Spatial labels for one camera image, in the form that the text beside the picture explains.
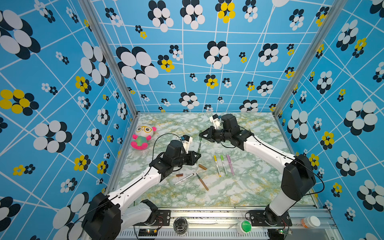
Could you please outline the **green gel pen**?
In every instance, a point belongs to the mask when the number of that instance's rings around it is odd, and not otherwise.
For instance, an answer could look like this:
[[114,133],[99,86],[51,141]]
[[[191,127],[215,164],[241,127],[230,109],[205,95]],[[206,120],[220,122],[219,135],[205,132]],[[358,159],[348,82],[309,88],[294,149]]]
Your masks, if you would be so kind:
[[201,145],[202,145],[202,138],[200,138],[200,141],[199,141],[198,153],[201,152]]

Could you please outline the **white pen yellow tip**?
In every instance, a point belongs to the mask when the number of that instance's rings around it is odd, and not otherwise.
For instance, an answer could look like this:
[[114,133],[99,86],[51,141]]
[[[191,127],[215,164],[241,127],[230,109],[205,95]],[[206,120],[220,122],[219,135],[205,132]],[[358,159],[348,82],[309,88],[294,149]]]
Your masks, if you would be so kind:
[[215,161],[215,164],[216,164],[216,168],[217,168],[217,171],[218,171],[218,175],[219,177],[221,177],[221,171],[220,171],[220,168],[219,168],[219,165],[218,165],[218,160],[217,160],[217,157],[216,155],[213,156],[214,157],[214,161]]

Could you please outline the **white pen green tip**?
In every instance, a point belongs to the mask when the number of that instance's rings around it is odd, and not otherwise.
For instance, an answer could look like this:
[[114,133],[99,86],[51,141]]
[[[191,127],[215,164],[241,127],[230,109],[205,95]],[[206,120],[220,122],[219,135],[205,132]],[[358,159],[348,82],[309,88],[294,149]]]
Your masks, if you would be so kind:
[[228,176],[228,171],[227,171],[227,168],[226,168],[226,165],[225,165],[225,162],[224,162],[224,156],[220,155],[220,157],[221,157],[221,161],[222,161],[222,165],[223,165],[223,168],[224,168],[225,175]]

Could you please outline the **pink gel pen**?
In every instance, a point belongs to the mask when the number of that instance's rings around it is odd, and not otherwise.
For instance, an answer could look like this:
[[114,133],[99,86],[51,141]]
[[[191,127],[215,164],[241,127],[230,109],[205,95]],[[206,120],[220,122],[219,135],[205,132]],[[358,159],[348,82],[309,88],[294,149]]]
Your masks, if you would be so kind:
[[234,172],[234,169],[233,169],[233,164],[232,164],[231,157],[229,155],[227,155],[227,160],[228,160],[228,163],[229,163],[229,166],[230,166],[231,173],[234,176],[235,172]]

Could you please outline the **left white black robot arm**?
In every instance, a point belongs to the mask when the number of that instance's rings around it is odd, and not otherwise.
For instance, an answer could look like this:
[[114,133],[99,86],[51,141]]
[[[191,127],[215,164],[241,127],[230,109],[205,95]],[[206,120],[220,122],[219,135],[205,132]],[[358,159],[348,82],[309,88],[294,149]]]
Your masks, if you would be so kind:
[[165,152],[160,153],[135,179],[118,190],[97,194],[82,216],[82,228],[92,240],[114,240],[118,234],[139,223],[151,224],[156,220],[158,207],[149,200],[131,205],[148,189],[159,184],[183,166],[193,166],[201,157],[191,151],[191,137],[172,140]]

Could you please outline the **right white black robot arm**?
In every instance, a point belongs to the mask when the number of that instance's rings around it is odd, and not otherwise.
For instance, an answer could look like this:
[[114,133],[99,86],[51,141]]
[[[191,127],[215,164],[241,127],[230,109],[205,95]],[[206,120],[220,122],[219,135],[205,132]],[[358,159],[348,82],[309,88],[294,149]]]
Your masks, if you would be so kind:
[[254,154],[282,174],[281,190],[265,208],[264,215],[270,225],[275,225],[315,185],[316,175],[306,156],[289,154],[265,143],[240,127],[232,114],[215,114],[209,120],[212,125],[199,134],[201,138],[218,144],[229,141],[235,148]]

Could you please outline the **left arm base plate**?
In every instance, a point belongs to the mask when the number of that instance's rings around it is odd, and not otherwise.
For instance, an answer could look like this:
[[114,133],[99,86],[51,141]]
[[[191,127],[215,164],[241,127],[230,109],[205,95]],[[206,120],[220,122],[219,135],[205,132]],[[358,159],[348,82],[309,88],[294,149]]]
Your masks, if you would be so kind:
[[171,210],[157,210],[151,213],[149,219],[137,226],[169,226],[171,220]]

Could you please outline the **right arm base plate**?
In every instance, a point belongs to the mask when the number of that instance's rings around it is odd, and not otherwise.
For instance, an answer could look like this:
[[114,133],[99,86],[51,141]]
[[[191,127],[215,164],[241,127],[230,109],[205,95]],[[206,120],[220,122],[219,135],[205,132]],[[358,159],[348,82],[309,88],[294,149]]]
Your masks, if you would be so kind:
[[251,222],[253,227],[291,227],[292,221],[288,212],[277,217],[274,213],[265,212],[264,210],[251,210],[245,214],[246,220]]

